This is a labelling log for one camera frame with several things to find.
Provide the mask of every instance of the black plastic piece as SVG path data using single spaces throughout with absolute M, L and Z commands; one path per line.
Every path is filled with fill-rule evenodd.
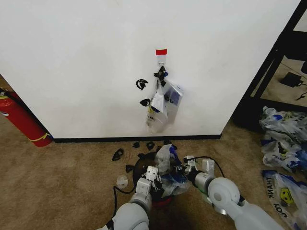
M 147 107 L 147 106 L 149 106 L 149 104 L 150 104 L 150 99 L 147 98 L 147 99 L 141 100 L 141 101 L 140 101 L 140 104 L 143 105 L 143 106 L 145 106 L 145 107 Z
M 154 148 L 154 143 L 152 141 L 147 142 L 146 147 L 148 148 L 148 150 L 152 150 Z
M 134 142 L 132 147 L 137 149 L 137 148 L 140 147 L 140 143 L 139 142 Z
M 295 86 L 300 86 L 303 83 L 301 78 L 302 77 L 297 74 L 288 72 L 286 76 L 280 81 L 280 83 L 293 88 Z
M 138 79 L 136 81 L 136 86 L 140 89 L 143 90 L 146 87 L 146 84 L 148 83 L 148 81 L 144 80 L 144 79 Z
M 126 173 L 131 172 L 134 169 L 133 165 L 126 164 Z
M 123 149 L 118 149 L 118 150 L 114 153 L 114 155 L 113 155 L 113 157 L 112 157 L 112 161 L 118 161 L 118 160 L 120 159 L 121 155 L 123 155 L 123 154 L 124 154 L 124 150 L 123 150 Z
M 169 145 L 169 144 L 171 144 L 172 142 L 170 141 L 170 140 L 165 140 L 164 142 L 163 142 L 163 144 L 164 145 Z
M 158 152 L 162 147 L 158 145 L 156 152 Z

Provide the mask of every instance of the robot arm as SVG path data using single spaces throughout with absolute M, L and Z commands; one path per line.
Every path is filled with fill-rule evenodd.
M 194 157 L 185 158 L 185 162 L 189 165 L 186 169 L 188 179 L 204 193 L 207 202 L 212 204 L 216 211 L 228 214 L 234 220 L 236 229 L 283 229 L 263 209 L 242 199 L 235 183 L 224 177 L 215 178 L 213 160 L 202 161 L 202 172 L 197 170 L 195 160 L 188 160 L 192 158 Z
M 148 213 L 152 206 L 150 190 L 157 176 L 158 168 L 148 166 L 146 178 L 138 180 L 129 203 L 123 204 L 116 215 L 98 230 L 148 230 Z

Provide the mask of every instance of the plastic bag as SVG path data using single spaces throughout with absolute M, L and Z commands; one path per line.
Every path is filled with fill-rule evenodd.
M 288 226 L 307 230 L 307 184 L 277 171 L 263 170 L 268 198 Z
M 152 133 L 158 133 L 163 131 L 167 124 L 174 122 L 183 97 L 183 90 L 165 80 L 168 73 L 163 66 L 154 75 L 158 80 L 149 104 L 146 124 Z
M 171 171 L 170 166 L 170 148 L 172 144 L 163 145 L 160 150 L 157 152 L 154 161 L 156 162 L 156 167 L 159 169 L 159 175 L 164 175 Z
M 154 159 L 162 180 L 162 197 L 176 196 L 186 192 L 190 182 L 181 174 L 183 169 L 176 150 L 172 144 L 163 145 Z
M 120 188 L 120 189 L 127 187 L 128 178 L 126 177 L 126 175 L 118 176 L 116 184 L 117 184 L 118 188 Z
M 300 112 L 277 112 L 273 108 L 263 108 L 260 125 L 264 130 L 287 134 L 297 143 L 307 141 L 307 114 Z
M 282 166 L 290 172 L 299 165 L 300 159 L 297 157 L 297 152 L 301 150 L 301 147 L 286 134 L 267 131 L 261 143 L 263 144 L 261 151 L 264 154 L 262 160 L 265 165 Z
M 151 100 L 147 112 L 146 124 L 153 133 L 161 132 L 168 121 L 164 94 L 160 81 L 157 82 L 157 90 Z

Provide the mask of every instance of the black cable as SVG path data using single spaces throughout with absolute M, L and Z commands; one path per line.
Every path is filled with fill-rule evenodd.
M 124 193 L 124 194 L 130 194 L 134 191 L 135 189 L 135 186 L 133 187 L 133 189 L 129 192 L 126 192 L 126 191 L 123 191 L 121 190 L 120 188 L 116 187 L 116 186 L 113 186 L 113 192 L 114 192 L 114 212 L 113 212 L 113 216 L 114 217 L 116 215 L 116 212 L 117 212 L 117 195 L 116 195 L 116 190 L 118 190 L 119 192 L 121 193 Z
M 191 161 L 191 160 L 195 160 L 195 159 L 199 159 L 199 158 L 208 158 L 208 159 L 213 160 L 213 161 L 216 163 L 217 167 L 219 167 L 219 170 L 220 170 L 222 176 L 225 177 L 222 168 L 220 167 L 220 165 L 218 164 L 218 162 L 216 162 L 216 160 L 213 159 L 212 157 L 208 157 L 208 156 L 193 157 L 193 158 L 187 159 L 187 161 Z
M 305 96 L 304 96 L 304 95 L 305 95 L 306 93 L 307 93 L 307 92 L 305 92 L 305 93 L 301 94 L 301 95 L 299 96 L 299 98 L 297 98 L 297 99 L 296 99 L 296 101 L 298 101 L 299 99 L 305 98 Z

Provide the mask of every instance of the red fire extinguisher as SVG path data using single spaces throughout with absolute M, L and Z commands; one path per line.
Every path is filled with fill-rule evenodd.
M 9 119 L 36 146 L 46 146 L 52 141 L 50 134 L 22 106 L 21 99 L 16 93 L 7 95 L 0 93 L 0 113 Z

